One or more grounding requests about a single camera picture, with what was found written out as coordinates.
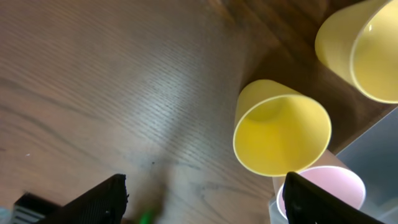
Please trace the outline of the clear plastic storage bin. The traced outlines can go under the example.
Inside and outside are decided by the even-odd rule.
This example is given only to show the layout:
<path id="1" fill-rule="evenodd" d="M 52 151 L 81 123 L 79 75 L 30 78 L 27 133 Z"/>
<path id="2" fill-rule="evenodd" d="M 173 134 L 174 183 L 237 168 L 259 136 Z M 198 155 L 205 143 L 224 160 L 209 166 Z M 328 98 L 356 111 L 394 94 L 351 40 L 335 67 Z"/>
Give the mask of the clear plastic storage bin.
<path id="1" fill-rule="evenodd" d="M 336 155 L 365 184 L 361 212 L 397 223 L 397 110 L 393 109 Z"/>

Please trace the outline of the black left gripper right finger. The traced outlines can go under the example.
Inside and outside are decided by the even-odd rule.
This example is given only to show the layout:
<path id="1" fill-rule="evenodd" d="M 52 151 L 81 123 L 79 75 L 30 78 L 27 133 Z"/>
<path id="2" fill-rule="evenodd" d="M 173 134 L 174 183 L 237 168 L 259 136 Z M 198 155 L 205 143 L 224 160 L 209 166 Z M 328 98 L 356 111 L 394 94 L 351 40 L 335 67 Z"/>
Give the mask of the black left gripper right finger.
<path id="1" fill-rule="evenodd" d="M 287 173 L 282 198 L 289 224 L 383 224 L 296 172 Z"/>

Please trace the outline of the yellow cup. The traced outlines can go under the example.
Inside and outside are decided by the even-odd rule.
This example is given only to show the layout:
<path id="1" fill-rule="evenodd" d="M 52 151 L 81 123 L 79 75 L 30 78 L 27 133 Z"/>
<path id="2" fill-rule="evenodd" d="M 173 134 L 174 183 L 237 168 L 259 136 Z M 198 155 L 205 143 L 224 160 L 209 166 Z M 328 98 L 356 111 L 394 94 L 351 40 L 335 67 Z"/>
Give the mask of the yellow cup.
<path id="1" fill-rule="evenodd" d="M 233 149 L 238 161 L 266 177 L 315 163 L 331 139 L 331 119 L 316 100 L 273 80 L 257 80 L 237 100 Z"/>
<path id="2" fill-rule="evenodd" d="M 366 97 L 397 103 L 397 0 L 365 0 L 340 9 L 320 27 L 316 55 Z"/>

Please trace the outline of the pink cup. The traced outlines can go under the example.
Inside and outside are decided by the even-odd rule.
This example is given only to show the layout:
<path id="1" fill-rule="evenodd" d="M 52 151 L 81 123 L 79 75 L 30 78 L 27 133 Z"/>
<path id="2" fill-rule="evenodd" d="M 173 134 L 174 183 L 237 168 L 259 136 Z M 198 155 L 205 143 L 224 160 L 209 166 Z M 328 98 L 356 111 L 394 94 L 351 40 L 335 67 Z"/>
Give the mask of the pink cup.
<path id="1" fill-rule="evenodd" d="M 366 187 L 362 179 L 326 149 L 288 150 L 273 156 L 272 165 L 274 172 L 281 175 L 274 179 L 274 189 L 277 208 L 284 218 L 287 217 L 287 212 L 282 192 L 288 171 L 298 172 L 305 179 L 358 210 L 366 199 Z"/>

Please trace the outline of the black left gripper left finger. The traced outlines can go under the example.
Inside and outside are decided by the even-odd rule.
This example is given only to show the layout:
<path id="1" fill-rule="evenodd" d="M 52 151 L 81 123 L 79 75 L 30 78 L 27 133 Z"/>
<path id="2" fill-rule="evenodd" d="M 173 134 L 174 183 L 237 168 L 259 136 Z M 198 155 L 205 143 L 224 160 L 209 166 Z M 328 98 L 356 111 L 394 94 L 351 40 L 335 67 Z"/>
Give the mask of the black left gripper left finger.
<path id="1" fill-rule="evenodd" d="M 45 217 L 40 224 L 121 223 L 127 198 L 126 176 L 115 174 Z"/>

